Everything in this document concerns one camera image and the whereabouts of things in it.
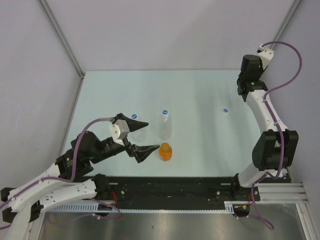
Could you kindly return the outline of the orange bottle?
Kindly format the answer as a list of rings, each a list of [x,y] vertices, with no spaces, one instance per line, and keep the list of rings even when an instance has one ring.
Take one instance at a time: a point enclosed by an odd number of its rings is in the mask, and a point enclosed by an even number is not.
[[[167,142],[164,142],[160,145],[158,154],[162,161],[167,162],[172,158],[173,151],[171,146]]]

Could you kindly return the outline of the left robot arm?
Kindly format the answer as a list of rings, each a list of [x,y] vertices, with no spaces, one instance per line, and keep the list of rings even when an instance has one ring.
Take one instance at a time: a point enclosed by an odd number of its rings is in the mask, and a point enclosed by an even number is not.
[[[89,127],[98,122],[110,122],[111,137],[100,140]],[[129,133],[147,127],[149,124],[126,117],[122,113],[115,117],[98,118],[88,123],[73,140],[71,149],[58,157],[45,172],[19,188],[5,187],[0,191],[2,200],[2,220],[12,223],[15,216],[26,203],[31,204],[30,221],[40,215],[45,205],[40,198],[50,190],[56,190],[63,183],[74,183],[93,171],[93,164],[126,152],[129,157],[142,163],[159,145],[138,146],[131,144]]]

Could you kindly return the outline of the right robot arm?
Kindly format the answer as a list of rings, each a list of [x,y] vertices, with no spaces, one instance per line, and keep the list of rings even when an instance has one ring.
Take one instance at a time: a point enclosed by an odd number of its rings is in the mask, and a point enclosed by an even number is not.
[[[292,165],[298,145],[297,131],[289,130],[282,122],[261,80],[272,57],[272,53],[267,56],[259,53],[242,58],[237,92],[251,109],[260,137],[252,150],[252,162],[232,180],[230,194],[237,201],[248,200],[258,180],[266,176],[279,178],[282,169]]]

